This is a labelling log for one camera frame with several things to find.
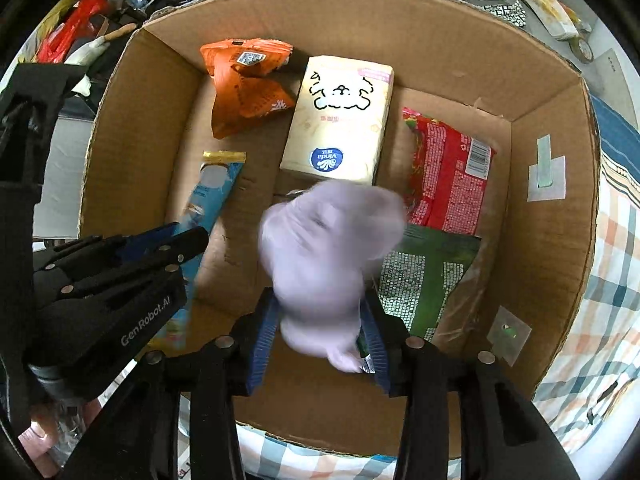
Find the blue snack tube packet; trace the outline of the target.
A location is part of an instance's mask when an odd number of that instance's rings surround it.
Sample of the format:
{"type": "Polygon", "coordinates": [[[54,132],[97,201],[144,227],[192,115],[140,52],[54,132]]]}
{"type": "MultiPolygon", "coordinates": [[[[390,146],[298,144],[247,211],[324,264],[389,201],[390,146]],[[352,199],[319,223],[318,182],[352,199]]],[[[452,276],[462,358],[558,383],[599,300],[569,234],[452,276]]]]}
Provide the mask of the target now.
{"type": "MultiPolygon", "coordinates": [[[[207,235],[212,234],[222,207],[245,162],[244,152],[203,153],[200,180],[186,203],[179,225],[175,229],[176,234],[193,228],[204,228],[207,235]]],[[[186,286],[186,304],[151,339],[152,348],[178,350],[186,344],[191,307],[195,296],[195,279],[200,270],[202,258],[202,255],[198,255],[181,265],[184,286],[186,286]]]]}

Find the green snack bag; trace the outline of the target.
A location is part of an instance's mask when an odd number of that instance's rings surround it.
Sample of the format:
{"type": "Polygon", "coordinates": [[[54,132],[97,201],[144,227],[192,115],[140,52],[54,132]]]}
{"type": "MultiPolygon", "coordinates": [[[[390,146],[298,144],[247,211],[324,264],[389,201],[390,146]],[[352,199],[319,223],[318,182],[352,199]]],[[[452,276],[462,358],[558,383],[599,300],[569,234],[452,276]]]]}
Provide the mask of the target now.
{"type": "Polygon", "coordinates": [[[432,342],[449,296],[471,267],[481,242],[474,235],[407,224],[373,283],[384,312],[400,318],[410,335],[432,342]]]}

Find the lilac soft cloth toy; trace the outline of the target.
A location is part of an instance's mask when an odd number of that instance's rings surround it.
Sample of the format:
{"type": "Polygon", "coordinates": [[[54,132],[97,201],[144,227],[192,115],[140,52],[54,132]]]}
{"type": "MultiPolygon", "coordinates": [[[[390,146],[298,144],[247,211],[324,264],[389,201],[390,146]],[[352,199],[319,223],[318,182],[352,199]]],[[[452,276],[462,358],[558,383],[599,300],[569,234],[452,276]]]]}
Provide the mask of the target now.
{"type": "Polygon", "coordinates": [[[361,372],[360,300],[405,227],[397,193],[348,181],[322,181],[262,214],[259,257],[291,349],[361,372]]]}

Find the orange snack bag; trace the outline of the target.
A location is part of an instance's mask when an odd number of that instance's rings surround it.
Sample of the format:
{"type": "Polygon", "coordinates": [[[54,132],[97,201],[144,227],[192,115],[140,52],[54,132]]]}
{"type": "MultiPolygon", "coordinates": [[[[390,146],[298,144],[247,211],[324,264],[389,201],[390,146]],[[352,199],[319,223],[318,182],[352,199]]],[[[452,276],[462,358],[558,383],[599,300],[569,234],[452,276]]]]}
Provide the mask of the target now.
{"type": "Polygon", "coordinates": [[[288,64],[293,47],[275,39],[225,39],[200,47],[212,78],[213,137],[221,140],[289,110],[295,100],[272,74],[288,64]]]}

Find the plaid checkered tablecloth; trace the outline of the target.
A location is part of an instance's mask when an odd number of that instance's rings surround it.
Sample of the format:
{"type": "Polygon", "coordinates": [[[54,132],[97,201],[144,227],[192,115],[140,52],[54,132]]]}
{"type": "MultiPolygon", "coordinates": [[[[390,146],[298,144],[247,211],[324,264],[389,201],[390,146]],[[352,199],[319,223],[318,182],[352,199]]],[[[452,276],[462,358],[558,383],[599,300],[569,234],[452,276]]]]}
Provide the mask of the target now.
{"type": "MultiPolygon", "coordinates": [[[[454,356],[490,348],[512,314],[530,330],[509,378],[532,397],[584,479],[631,476],[639,420],[639,135],[581,86],[511,126],[509,193],[483,295],[435,342],[454,356]]],[[[387,479],[400,403],[277,348],[262,400],[286,425],[240,427],[262,479],[387,479]]]]}

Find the white goose plush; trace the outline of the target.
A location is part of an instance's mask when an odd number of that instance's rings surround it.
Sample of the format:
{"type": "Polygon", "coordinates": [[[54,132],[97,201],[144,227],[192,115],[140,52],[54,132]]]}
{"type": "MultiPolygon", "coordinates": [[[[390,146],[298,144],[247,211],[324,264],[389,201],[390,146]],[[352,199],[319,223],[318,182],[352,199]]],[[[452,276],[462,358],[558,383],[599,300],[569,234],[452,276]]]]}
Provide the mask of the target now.
{"type": "MultiPolygon", "coordinates": [[[[89,67],[110,47],[111,43],[134,32],[138,28],[136,23],[122,25],[116,30],[109,32],[103,36],[97,36],[93,40],[85,42],[82,46],[73,50],[73,52],[64,61],[65,64],[89,67]]],[[[76,84],[72,91],[80,96],[88,98],[91,92],[90,78],[85,75],[76,84]]]]}

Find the red plastic bag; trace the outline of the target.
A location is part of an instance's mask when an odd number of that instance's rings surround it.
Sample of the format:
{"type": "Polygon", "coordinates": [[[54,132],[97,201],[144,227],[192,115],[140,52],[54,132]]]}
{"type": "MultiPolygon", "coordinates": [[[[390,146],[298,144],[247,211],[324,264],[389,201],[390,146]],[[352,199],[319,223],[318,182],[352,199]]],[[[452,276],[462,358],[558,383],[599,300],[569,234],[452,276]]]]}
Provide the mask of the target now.
{"type": "Polygon", "coordinates": [[[90,20],[107,10],[107,0],[79,0],[70,17],[44,38],[36,56],[37,62],[63,63],[74,41],[89,35],[90,20]]]}

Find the red noodle packet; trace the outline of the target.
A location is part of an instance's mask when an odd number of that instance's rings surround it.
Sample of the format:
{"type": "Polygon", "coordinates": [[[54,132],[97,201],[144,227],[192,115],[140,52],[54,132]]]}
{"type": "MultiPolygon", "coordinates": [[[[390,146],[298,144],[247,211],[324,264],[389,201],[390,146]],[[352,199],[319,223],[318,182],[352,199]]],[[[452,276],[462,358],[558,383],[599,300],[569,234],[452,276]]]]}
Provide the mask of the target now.
{"type": "Polygon", "coordinates": [[[412,108],[405,107],[401,116],[416,138],[407,197],[409,222],[473,235],[495,150],[412,108]]]}

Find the yellow tissue pack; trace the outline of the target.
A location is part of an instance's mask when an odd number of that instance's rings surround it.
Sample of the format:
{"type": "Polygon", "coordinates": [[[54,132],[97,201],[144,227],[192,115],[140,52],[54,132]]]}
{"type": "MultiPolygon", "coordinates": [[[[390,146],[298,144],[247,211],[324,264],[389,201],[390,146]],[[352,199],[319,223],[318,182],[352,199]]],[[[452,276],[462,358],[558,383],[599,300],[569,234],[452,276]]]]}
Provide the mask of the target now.
{"type": "Polygon", "coordinates": [[[392,66],[312,56],[298,92],[280,169],[371,184],[394,88],[392,66]]]}

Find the brown cardboard box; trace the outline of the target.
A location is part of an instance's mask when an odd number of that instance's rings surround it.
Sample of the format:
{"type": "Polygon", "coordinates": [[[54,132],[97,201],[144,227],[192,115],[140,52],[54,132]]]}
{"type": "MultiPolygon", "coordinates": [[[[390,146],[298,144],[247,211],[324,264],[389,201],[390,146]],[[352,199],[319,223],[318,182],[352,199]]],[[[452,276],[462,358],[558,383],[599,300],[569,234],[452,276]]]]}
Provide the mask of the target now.
{"type": "Polygon", "coordinates": [[[545,44],[457,0],[203,0],[138,29],[99,106],[81,192],[81,235],[137,234],[175,221],[198,183],[205,151],[246,162],[203,257],[186,351],[230,330],[267,286],[298,289],[304,341],[347,333],[354,286],[370,278],[397,236],[416,137],[412,108],[488,144],[480,252],[445,308],[434,343],[447,356],[489,348],[500,310],[529,328],[506,367],[533,396],[576,316],[596,236],[600,150],[584,78],[545,44]],[[201,47],[225,39],[292,44],[276,73],[289,92],[318,101],[340,128],[345,155],[373,145],[363,113],[378,76],[322,70],[320,55],[388,65],[394,72],[380,157],[370,184],[307,177],[280,163],[292,113],[218,140],[216,94],[201,47]]]}

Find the tape roll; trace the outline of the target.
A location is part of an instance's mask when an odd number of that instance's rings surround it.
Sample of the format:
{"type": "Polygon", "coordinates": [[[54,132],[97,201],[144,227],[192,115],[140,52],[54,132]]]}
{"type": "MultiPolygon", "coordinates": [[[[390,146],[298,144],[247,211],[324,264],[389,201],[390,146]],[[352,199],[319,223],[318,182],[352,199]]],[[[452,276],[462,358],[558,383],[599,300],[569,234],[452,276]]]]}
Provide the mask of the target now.
{"type": "Polygon", "coordinates": [[[593,52],[591,50],[588,41],[582,36],[570,38],[568,42],[570,50],[578,58],[578,60],[584,64],[590,64],[593,62],[593,52]]]}

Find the yellow white snack box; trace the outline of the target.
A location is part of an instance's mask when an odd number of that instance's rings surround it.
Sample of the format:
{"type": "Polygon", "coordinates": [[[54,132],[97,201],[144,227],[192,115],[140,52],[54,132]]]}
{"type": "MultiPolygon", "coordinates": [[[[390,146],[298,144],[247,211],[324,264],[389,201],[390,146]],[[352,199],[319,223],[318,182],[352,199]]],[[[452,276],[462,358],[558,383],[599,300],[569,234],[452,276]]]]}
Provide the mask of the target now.
{"type": "Polygon", "coordinates": [[[525,0],[550,36],[570,40],[579,36],[574,22],[558,0],[525,0]]]}

